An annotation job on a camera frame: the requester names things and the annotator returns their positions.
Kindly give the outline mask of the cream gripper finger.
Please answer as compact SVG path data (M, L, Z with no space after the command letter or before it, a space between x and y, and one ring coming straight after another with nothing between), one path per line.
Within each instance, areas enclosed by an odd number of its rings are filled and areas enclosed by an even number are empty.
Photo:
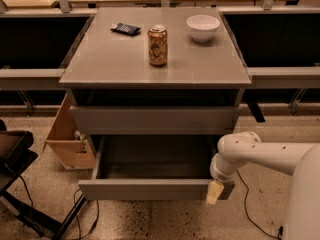
M206 203L208 205L215 205L223 190L224 185L221 182L211 181L207 189Z

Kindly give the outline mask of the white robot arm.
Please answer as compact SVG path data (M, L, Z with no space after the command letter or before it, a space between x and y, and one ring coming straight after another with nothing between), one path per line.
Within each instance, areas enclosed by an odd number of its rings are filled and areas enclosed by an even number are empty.
M282 240L320 240L320 144L263 142L251 131L228 134L218 141L210 174L226 184L247 163L292 177Z

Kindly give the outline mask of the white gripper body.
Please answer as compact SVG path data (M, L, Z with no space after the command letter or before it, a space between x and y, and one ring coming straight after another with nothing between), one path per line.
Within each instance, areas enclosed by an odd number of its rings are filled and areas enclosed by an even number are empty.
M213 179L221 183L229 183L238 168L238 164L223 158L217 153L211 160L210 174Z

